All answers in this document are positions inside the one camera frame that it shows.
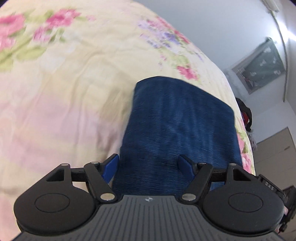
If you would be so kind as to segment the grey floral window curtain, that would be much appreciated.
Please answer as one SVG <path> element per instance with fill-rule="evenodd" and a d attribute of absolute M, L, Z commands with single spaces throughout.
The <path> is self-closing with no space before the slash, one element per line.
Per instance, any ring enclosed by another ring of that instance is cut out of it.
<path fill-rule="evenodd" d="M 286 73 L 278 49 L 270 37 L 253 53 L 232 68 L 248 94 L 273 82 Z"/>

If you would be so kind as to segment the blue denim jeans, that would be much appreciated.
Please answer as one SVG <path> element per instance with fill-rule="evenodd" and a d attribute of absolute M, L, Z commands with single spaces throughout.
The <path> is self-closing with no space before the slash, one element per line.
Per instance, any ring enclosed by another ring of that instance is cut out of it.
<path fill-rule="evenodd" d="M 190 182 L 178 169 L 180 155 L 221 169 L 241 165 L 232 108 L 182 80 L 138 82 L 112 189 L 119 196 L 181 196 Z"/>

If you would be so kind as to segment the pile of mixed clothes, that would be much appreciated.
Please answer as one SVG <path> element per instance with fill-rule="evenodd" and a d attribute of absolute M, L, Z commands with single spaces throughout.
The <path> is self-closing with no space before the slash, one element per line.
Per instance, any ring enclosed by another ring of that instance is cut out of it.
<path fill-rule="evenodd" d="M 247 132 L 247 135 L 249 137 L 249 140 L 250 140 L 250 144 L 251 144 L 251 148 L 253 151 L 257 150 L 257 144 L 256 144 L 256 141 L 254 140 L 253 136 L 252 136 L 252 123 L 253 123 L 253 119 L 252 119 L 252 112 L 251 112 L 251 109 L 249 107 L 247 107 L 245 105 L 245 103 L 239 99 L 239 98 L 235 98 L 236 99 L 236 102 L 238 104 L 238 107 L 240 109 L 240 112 L 241 112 L 241 116 L 242 116 L 242 119 L 243 119 L 243 124 L 244 124 L 244 127 L 246 129 L 246 132 Z"/>

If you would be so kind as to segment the floral yellow bedspread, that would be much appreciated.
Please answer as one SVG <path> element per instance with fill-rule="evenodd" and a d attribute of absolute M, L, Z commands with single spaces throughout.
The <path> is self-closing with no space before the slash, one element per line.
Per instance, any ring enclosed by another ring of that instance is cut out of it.
<path fill-rule="evenodd" d="M 224 73 L 135 1 L 7 1 L 1 6 L 1 240 L 19 229 L 16 198 L 60 163 L 101 161 L 121 146 L 136 83 L 178 78 L 234 110 L 243 167 L 255 172 Z"/>

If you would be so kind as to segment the beige wardrobe doors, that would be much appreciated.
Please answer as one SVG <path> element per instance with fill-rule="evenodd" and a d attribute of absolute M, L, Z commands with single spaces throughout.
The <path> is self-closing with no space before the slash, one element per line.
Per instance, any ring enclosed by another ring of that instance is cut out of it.
<path fill-rule="evenodd" d="M 255 172 L 280 189 L 295 185 L 295 144 L 289 128 L 259 142 L 253 152 Z"/>

